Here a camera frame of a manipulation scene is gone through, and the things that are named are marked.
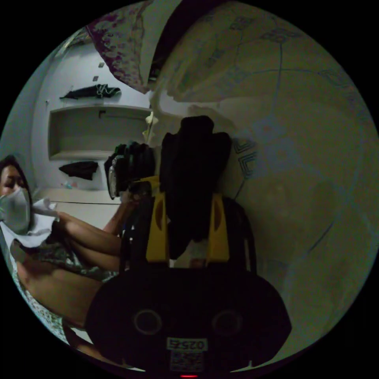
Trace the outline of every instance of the label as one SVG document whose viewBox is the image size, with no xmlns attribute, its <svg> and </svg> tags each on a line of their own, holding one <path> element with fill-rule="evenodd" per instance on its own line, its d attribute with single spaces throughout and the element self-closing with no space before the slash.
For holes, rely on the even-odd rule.
<svg viewBox="0 0 379 379">
<path fill-rule="evenodd" d="M 203 353 L 171 351 L 170 371 L 191 373 L 204 371 Z"/>
<path fill-rule="evenodd" d="M 204 371 L 204 351 L 208 351 L 206 338 L 167 338 L 171 350 L 170 371 Z"/>
<path fill-rule="evenodd" d="M 206 338 L 167 338 L 167 350 L 202 353 L 208 351 Z"/>
</svg>

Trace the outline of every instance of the black pad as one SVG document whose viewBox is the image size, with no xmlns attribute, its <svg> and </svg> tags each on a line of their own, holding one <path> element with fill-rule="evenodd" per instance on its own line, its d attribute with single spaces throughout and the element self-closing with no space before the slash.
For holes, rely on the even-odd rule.
<svg viewBox="0 0 379 379">
<path fill-rule="evenodd" d="M 135 315 L 145 309 L 161 319 L 155 335 L 142 334 L 133 323 Z M 222 310 L 241 315 L 236 335 L 215 334 L 212 320 Z M 252 273 L 146 265 L 101 287 L 85 329 L 104 357 L 151 373 L 170 372 L 168 337 L 206 338 L 203 369 L 215 372 L 245 367 L 250 360 L 257 366 L 272 359 L 291 332 L 291 323 L 276 289 Z"/>
</svg>

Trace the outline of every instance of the purple patterned fabric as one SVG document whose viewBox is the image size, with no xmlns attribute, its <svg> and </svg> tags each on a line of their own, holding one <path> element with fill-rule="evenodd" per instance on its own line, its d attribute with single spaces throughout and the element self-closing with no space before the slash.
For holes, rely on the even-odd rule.
<svg viewBox="0 0 379 379">
<path fill-rule="evenodd" d="M 144 10 L 154 0 L 143 1 L 109 13 L 89 25 L 87 31 L 96 50 L 116 79 L 147 93 L 140 73 L 144 36 Z"/>
</svg>

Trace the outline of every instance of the number label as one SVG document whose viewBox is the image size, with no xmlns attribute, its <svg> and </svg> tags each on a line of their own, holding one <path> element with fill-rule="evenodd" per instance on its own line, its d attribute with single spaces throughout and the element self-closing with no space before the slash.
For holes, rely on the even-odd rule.
<svg viewBox="0 0 379 379">
<path fill-rule="evenodd" d="M 199 353 L 208 351 L 206 338 L 167 338 L 167 350 L 190 351 Z"/>
</svg>

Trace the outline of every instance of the barcode sticker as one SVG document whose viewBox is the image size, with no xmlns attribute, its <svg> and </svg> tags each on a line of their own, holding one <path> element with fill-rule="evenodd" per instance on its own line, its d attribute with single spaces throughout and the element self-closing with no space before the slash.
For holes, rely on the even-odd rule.
<svg viewBox="0 0 379 379">
<path fill-rule="evenodd" d="M 204 370 L 203 353 L 171 351 L 171 371 L 202 372 Z"/>
</svg>

